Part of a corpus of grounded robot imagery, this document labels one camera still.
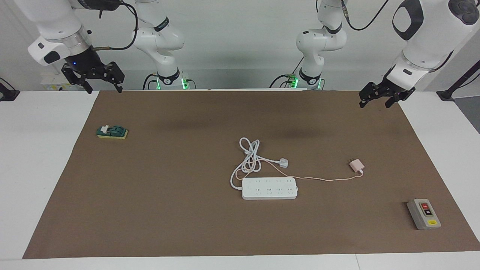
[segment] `white power strip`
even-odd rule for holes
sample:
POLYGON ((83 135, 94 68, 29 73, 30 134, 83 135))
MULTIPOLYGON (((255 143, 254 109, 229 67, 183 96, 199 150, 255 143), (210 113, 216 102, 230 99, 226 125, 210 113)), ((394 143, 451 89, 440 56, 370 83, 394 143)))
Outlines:
POLYGON ((249 177, 242 181, 245 200, 292 200, 297 194, 297 183, 291 177, 249 177))

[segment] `table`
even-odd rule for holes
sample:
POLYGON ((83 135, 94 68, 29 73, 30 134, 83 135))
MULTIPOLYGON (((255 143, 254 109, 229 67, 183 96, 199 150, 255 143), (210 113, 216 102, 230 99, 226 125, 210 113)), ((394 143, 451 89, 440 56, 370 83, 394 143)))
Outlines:
MULTIPOLYGON (((480 252, 22 260, 97 95, 22 92, 15 102, 0 103, 0 269, 442 270, 480 265, 480 252)), ((454 103, 441 102, 434 92, 415 93, 400 105, 480 239, 480 135, 454 103)))

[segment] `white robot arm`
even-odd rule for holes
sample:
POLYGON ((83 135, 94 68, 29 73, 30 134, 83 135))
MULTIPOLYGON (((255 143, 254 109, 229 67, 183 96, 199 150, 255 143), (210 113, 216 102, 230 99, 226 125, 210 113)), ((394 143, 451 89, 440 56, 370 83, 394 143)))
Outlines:
POLYGON ((479 10, 474 0, 403 1, 394 15, 393 26, 407 45, 383 81, 370 82, 359 93, 360 107, 381 97, 390 97, 385 103, 387 108, 408 99, 421 78, 446 63, 453 50, 475 28, 478 19, 479 10), (401 29, 402 21, 409 22, 408 27, 401 29))
POLYGON ((297 48, 303 53, 303 65, 296 72, 298 87, 316 89, 325 64, 321 52, 341 49, 347 42, 342 29, 344 15, 341 0, 322 0, 318 9, 318 20, 322 29, 311 29, 297 36, 297 48))
POLYGON ((47 66, 66 60, 62 72, 71 84, 83 86, 88 93, 92 88, 86 79, 102 79, 115 86, 118 92, 125 75, 115 62, 103 64, 92 46, 89 32, 73 13, 73 7, 113 11, 120 1, 112 0, 15 0, 26 17, 34 22, 40 37, 28 47, 30 55, 47 66))
POLYGON ((170 24, 161 0, 135 0, 139 19, 149 27, 138 29, 134 45, 152 58, 156 74, 162 86, 182 86, 188 88, 185 75, 170 53, 185 44, 183 34, 170 24))

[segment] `cable connector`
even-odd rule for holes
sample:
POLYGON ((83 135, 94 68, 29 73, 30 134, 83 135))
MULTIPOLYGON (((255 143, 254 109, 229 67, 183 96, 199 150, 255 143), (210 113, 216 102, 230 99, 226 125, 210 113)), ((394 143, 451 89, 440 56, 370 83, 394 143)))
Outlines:
POLYGON ((288 160, 281 158, 278 164, 280 165, 281 168, 286 168, 288 167, 288 160))
POLYGON ((360 160, 354 160, 350 162, 350 167, 354 172, 359 172, 363 174, 363 169, 365 169, 365 166, 362 164, 360 160))

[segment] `charging cable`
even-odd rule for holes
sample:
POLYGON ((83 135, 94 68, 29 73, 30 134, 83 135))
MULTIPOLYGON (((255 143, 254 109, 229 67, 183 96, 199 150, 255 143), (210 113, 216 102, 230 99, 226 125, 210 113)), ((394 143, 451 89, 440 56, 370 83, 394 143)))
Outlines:
POLYGON ((284 172, 282 172, 279 168, 277 168, 274 164, 278 164, 281 168, 287 168, 288 167, 288 160, 285 158, 281 158, 280 160, 269 160, 266 158, 263 158, 259 156, 258 153, 258 148, 260 147, 260 140, 254 140, 253 142, 250 142, 249 139, 242 137, 239 141, 240 148, 243 150, 245 153, 246 157, 240 163, 235 170, 233 171, 232 175, 230 176, 230 185, 237 189, 237 190, 242 190, 242 187, 240 186, 235 186, 233 183, 233 177, 235 177, 237 180, 243 180, 245 179, 248 175, 250 175, 252 172, 259 172, 262 169, 262 161, 270 164, 272 167, 274 167, 279 173, 284 175, 285 177, 292 177, 296 179, 312 179, 312 180, 320 180, 320 181, 326 181, 326 182, 331 182, 331 181, 342 181, 342 180, 351 180, 354 178, 362 177, 363 176, 363 169, 365 169, 365 166, 360 162, 360 160, 354 160, 350 162, 350 167, 352 170, 356 173, 360 173, 360 175, 356 175, 350 178, 340 178, 340 179, 323 179, 323 178, 317 178, 317 177, 298 177, 298 176, 291 176, 287 175, 284 172), (248 144, 248 148, 245 148, 242 144, 243 141, 246 141, 248 144), (245 176, 242 178, 238 177, 238 172, 242 171, 245 173, 245 176))

